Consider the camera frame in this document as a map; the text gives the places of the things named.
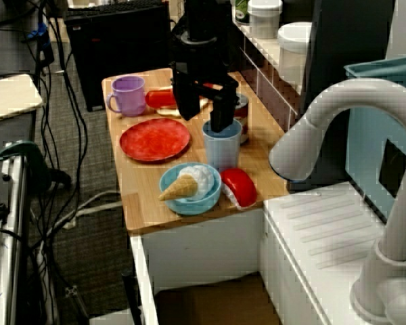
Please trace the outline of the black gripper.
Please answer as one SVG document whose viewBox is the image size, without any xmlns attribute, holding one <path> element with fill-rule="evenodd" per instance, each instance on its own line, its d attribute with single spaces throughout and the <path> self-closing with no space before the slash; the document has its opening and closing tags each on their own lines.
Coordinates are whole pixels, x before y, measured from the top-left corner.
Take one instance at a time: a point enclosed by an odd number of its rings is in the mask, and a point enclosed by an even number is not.
<svg viewBox="0 0 406 325">
<path fill-rule="evenodd" d="M 215 46 L 172 46 L 173 94 L 180 115 L 189 121 L 200 112 L 200 96 L 212 99 L 210 128 L 220 133 L 233 122 L 238 83 L 228 75 Z"/>
</svg>

